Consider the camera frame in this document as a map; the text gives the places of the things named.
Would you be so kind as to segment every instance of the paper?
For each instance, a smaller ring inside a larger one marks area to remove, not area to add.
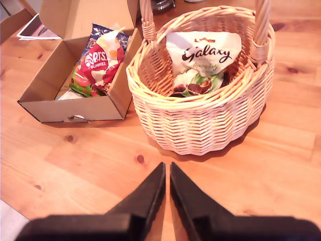
[[[39,14],[24,26],[17,37],[20,37],[20,40],[61,39],[41,23]]]
[[[64,93],[62,96],[58,97],[58,100],[65,100],[65,99],[83,99],[85,98],[83,95],[73,91],[72,89],[69,89],[66,93]]]

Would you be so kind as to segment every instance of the open cardboard box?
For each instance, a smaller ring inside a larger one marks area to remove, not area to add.
[[[43,0],[40,19],[62,40],[18,103],[40,122],[124,119],[131,101],[125,69],[142,41],[134,28],[137,9],[138,0]],[[131,35],[109,93],[101,97],[55,100],[85,48],[92,23],[106,27],[118,23]]]

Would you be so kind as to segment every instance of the snack packet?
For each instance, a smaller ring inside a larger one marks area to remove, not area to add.
[[[189,97],[210,93],[222,85],[223,72],[217,75],[202,77],[195,69],[179,74],[174,79],[174,93],[171,97]]]
[[[112,32],[112,31],[113,31],[112,29],[100,26],[98,24],[92,24],[92,31],[90,33],[90,37],[88,39],[87,45],[86,45],[86,47],[85,47],[84,51],[82,52],[81,57],[79,59],[79,64],[81,64],[84,61],[86,54],[95,45],[97,39],[100,38],[102,35]],[[119,32],[116,37],[117,37],[120,45],[122,46],[124,52],[126,52],[129,35]]]
[[[124,49],[116,38],[119,31],[99,37],[78,65],[69,84],[70,88],[86,97],[104,95],[108,92],[120,63]]]
[[[174,78],[190,68],[202,77],[213,76],[232,64],[241,52],[238,34],[228,32],[173,32],[166,48],[173,61]]]

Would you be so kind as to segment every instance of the wood grain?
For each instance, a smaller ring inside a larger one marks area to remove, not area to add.
[[[254,2],[177,0],[155,24],[159,29],[205,6],[254,8]],[[103,213],[159,162],[169,171],[175,161],[234,214],[293,215],[321,227],[321,2],[272,1],[271,14],[276,69],[266,109],[240,139],[202,157],[162,150],[144,133],[132,104],[124,121],[37,122],[16,101],[59,41],[10,37],[1,56],[2,199],[29,219]],[[167,192],[162,240],[175,240],[172,222]]]

